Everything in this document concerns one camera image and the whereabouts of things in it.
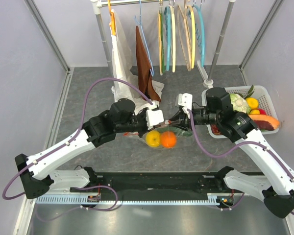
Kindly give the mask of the yellow lemon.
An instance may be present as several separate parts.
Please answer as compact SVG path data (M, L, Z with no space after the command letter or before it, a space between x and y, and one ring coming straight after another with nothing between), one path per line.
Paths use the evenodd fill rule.
M146 134L145 141L146 144L150 147L157 148L160 146L160 136L161 134L158 131L150 131Z

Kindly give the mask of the green cucumber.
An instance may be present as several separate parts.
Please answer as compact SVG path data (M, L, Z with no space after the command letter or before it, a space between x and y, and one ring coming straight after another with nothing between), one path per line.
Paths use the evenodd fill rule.
M181 129L174 130L177 137L191 137L193 135L192 131L185 131Z

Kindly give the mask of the orange fruit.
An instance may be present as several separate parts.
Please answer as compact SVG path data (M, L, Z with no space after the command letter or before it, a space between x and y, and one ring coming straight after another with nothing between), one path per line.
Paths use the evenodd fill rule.
M160 143L165 148L173 148L177 143L177 137L174 132L166 131L161 134Z

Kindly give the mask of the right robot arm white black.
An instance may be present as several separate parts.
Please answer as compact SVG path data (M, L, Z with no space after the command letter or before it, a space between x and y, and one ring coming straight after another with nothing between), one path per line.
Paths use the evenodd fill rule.
M197 134L194 134L200 149L212 158L223 158L240 148L265 176L262 180L226 166L216 174L216 190L224 193L235 189L253 196L279 218L293 214L294 171L272 149L252 118L233 109L230 94L225 88L208 89L205 97L206 106L194 109L193 96L189 93L179 94L175 102L179 111L170 119L172 125L193 132L196 125L216 125L235 146L221 155L213 155L204 149Z

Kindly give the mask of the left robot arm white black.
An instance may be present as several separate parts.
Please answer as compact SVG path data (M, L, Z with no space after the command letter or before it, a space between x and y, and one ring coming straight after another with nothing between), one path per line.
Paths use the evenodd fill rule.
M164 122L163 112L156 105L145 107L137 114L135 108L133 101L122 98L49 149L31 156L16 156L15 163L26 198L38 198L49 190L65 188L94 192L98 181L91 168L84 167L76 173L58 171L57 168L84 152L113 141L117 133L137 132L143 136Z

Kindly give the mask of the clear zip top bag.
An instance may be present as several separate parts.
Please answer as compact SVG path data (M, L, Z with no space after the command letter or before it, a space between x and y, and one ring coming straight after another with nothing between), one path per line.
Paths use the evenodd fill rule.
M173 149L189 146L193 142L192 131L182 130L166 120L148 130L141 137L136 132L126 132L124 137L139 140L153 149Z

